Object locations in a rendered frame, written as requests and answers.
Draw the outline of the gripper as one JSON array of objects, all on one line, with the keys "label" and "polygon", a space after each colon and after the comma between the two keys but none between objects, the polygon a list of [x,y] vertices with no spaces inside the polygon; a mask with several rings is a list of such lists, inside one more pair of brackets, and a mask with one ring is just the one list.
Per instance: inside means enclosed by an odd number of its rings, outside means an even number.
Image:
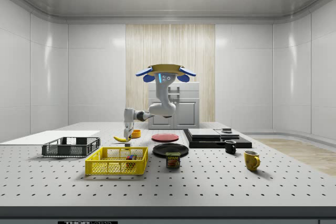
[{"label": "gripper", "polygon": [[124,138],[126,142],[131,140],[132,133],[133,133],[133,122],[125,122],[124,123]]}]

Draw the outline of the puzzle cube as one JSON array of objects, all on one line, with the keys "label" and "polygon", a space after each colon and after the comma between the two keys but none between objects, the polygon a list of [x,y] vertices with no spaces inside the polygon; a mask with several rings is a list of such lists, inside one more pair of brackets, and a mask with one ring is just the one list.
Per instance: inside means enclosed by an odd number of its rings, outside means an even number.
[{"label": "puzzle cube", "polygon": [[136,160],[137,160],[137,155],[132,154],[126,157],[126,169],[134,169],[136,167]]}]

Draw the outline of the red plate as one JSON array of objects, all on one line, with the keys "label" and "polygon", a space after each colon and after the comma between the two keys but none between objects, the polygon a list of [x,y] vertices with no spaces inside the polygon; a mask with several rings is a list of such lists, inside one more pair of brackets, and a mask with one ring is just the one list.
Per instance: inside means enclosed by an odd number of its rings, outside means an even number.
[{"label": "red plate", "polygon": [[159,133],[152,135],[152,140],[157,142],[173,142],[177,141],[179,139],[179,136],[172,133]]}]

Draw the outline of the yellow basket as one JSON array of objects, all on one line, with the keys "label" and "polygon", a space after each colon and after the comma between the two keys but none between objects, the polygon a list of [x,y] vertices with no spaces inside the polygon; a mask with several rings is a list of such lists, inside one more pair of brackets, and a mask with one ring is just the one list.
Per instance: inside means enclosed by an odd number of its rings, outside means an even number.
[{"label": "yellow basket", "polygon": [[[136,167],[126,169],[126,157],[137,155]],[[101,147],[85,160],[87,175],[142,175],[148,161],[147,147]]]}]

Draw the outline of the black plate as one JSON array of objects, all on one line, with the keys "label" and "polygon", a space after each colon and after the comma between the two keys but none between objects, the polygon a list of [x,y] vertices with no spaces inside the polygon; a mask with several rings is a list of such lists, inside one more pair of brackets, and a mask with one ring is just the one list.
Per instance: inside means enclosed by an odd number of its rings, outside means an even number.
[{"label": "black plate", "polygon": [[188,154],[188,151],[188,147],[174,143],[160,144],[153,148],[153,154],[159,157],[165,157],[167,152],[179,152],[183,157]]}]

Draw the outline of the flat-sided can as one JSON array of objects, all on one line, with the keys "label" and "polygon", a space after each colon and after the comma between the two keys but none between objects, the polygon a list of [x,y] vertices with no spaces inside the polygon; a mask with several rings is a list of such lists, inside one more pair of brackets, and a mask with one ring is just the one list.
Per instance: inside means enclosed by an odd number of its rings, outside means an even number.
[{"label": "flat-sided can", "polygon": [[179,168],[180,167],[180,152],[166,152],[166,166],[167,168]]}]

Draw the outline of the dark grey basket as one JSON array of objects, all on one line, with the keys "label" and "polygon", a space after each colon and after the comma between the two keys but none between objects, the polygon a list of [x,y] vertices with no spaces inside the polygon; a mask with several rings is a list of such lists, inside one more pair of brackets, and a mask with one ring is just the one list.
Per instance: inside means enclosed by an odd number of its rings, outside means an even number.
[{"label": "dark grey basket", "polygon": [[100,146],[99,137],[61,137],[42,146],[42,155],[86,157]]}]

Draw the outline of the white cabinet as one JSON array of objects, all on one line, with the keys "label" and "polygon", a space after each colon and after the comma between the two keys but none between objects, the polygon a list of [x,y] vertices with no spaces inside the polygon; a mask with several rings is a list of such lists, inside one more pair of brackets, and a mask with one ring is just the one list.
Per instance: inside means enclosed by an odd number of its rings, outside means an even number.
[{"label": "white cabinet", "polygon": [[173,82],[169,88],[169,100],[176,105],[171,118],[155,116],[148,119],[149,129],[189,129],[199,127],[199,83]]}]

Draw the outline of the white board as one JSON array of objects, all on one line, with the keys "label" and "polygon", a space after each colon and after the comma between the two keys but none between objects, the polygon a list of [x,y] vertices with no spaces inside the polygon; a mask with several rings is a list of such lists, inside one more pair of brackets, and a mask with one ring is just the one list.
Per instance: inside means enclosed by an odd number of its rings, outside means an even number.
[{"label": "white board", "polygon": [[90,137],[99,131],[44,131],[0,143],[0,145],[43,145],[61,137]]}]

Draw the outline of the black stove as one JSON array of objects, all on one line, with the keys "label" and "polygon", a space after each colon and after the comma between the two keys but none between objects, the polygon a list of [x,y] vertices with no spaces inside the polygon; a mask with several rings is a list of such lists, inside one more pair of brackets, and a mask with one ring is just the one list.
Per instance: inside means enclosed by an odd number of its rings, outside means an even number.
[{"label": "black stove", "polygon": [[236,141],[237,148],[252,148],[252,142],[236,133],[220,129],[184,129],[190,148],[224,148],[225,140]]}]

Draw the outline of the black mug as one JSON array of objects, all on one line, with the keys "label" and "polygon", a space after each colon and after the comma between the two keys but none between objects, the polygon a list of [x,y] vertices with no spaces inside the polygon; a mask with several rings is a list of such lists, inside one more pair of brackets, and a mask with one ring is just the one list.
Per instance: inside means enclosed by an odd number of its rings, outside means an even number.
[{"label": "black mug", "polygon": [[235,154],[236,153],[236,141],[234,140],[225,140],[225,151],[228,154]]}]

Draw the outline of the yellow mug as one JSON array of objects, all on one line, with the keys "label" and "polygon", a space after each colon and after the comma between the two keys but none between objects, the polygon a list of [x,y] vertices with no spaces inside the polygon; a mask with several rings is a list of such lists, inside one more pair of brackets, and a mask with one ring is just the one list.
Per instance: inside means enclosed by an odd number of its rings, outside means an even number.
[{"label": "yellow mug", "polygon": [[246,168],[250,171],[256,171],[260,165],[259,153],[255,151],[244,151]]}]

